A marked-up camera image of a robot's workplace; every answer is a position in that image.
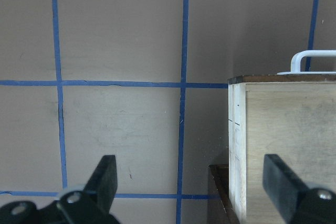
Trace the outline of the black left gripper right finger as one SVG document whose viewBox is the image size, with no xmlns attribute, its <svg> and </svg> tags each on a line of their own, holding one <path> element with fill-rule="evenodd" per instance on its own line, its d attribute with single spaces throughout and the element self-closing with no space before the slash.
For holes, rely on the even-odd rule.
<svg viewBox="0 0 336 224">
<path fill-rule="evenodd" d="M 335 223 L 335 192 L 309 187 L 277 154 L 266 154 L 262 186 L 285 223 Z"/>
</svg>

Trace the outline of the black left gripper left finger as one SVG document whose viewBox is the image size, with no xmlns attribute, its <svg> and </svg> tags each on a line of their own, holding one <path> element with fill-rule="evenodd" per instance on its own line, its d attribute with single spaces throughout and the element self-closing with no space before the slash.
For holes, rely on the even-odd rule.
<svg viewBox="0 0 336 224">
<path fill-rule="evenodd" d="M 116 157 L 105 155 L 83 189 L 62 193 L 56 206 L 65 223 L 117 223 L 110 214 L 117 187 Z"/>
</svg>

